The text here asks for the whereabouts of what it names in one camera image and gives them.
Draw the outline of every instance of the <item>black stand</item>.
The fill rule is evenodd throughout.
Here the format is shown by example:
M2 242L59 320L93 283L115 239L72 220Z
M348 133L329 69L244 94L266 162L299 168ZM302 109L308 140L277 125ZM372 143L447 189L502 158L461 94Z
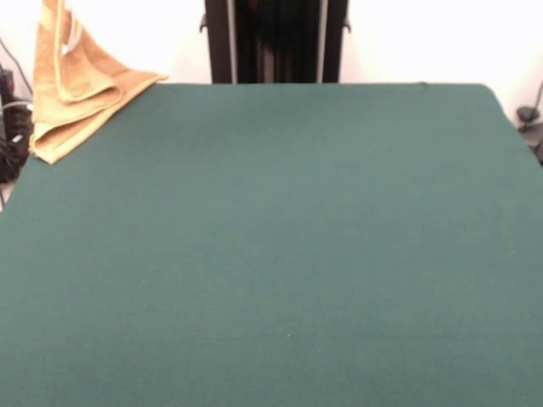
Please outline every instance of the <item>black stand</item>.
M213 83L338 82L347 6L348 0L206 0Z

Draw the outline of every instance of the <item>black metal frame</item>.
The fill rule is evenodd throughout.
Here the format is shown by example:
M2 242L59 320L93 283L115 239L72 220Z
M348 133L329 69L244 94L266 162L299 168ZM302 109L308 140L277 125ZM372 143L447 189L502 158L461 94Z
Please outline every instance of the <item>black metal frame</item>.
M205 0L213 83L232 83L227 0Z
M328 0L326 46L324 48L323 83L338 83L341 69L343 31L349 0Z
M339 82L344 22L349 0L329 0L322 81ZM213 83L232 83L227 0L205 0Z

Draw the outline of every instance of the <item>black cable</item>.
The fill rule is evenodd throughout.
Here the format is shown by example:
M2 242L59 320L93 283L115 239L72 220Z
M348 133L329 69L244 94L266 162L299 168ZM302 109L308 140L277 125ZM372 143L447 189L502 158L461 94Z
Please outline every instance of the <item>black cable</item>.
M26 79L25 72L23 72L23 69L20 67L19 61L9 51L8 47L6 47L6 44L4 44L4 42L2 41L2 38L0 38L0 45L2 46L2 48L6 52L6 54L14 61L15 65L17 66L17 69L19 70L19 73L20 73L21 77L23 78L23 82L25 83L26 87L28 88L28 92L30 92L31 95L33 96L34 92L32 91L31 84Z
M537 92L537 98L535 98L534 110L532 110L532 115L529 117L529 123L535 120L535 115L537 114L537 108L541 103L541 96L543 95L543 81L540 83L540 90Z

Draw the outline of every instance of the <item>cable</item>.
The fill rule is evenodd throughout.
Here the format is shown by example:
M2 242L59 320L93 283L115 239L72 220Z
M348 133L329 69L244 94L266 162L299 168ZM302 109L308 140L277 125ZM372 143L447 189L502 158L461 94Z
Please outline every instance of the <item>cable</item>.
M29 102L27 100L17 100L15 102L6 103L2 106L2 110L13 108L15 106L25 106L29 110L31 110L32 102Z
M2 46L2 48L6 52L6 54L14 61L15 65L17 66L17 69L19 70L19 73L20 73L21 77L23 78L23 82L25 83L26 87L28 88L28 92L30 92L31 95L34 96L34 92L32 91L32 86L29 83L29 81L26 79L25 72L23 72L23 69L20 67L19 61L9 51L8 47L6 47L6 44L4 44L4 42L2 41L2 38L0 38L0 45Z
M543 95L543 81L541 81L540 90L537 92L537 98L535 99L535 104L534 104L534 111L532 112L532 115L530 117L530 121L534 121L534 119L535 119L535 111L537 110L537 107L541 103L541 96L542 95Z
M529 125L529 123L535 120L535 116L537 115L537 108L541 103L541 96L543 96L543 81L541 81L540 83L540 90L537 92L537 98L535 98L534 109L532 110L532 114L530 115L528 122L524 125L524 128L526 128Z

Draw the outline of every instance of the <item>table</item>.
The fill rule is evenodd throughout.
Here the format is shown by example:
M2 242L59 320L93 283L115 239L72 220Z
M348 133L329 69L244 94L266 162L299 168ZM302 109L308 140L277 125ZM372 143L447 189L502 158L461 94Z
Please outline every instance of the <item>table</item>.
M543 183L477 85L157 85L0 215L0 405L543 405Z

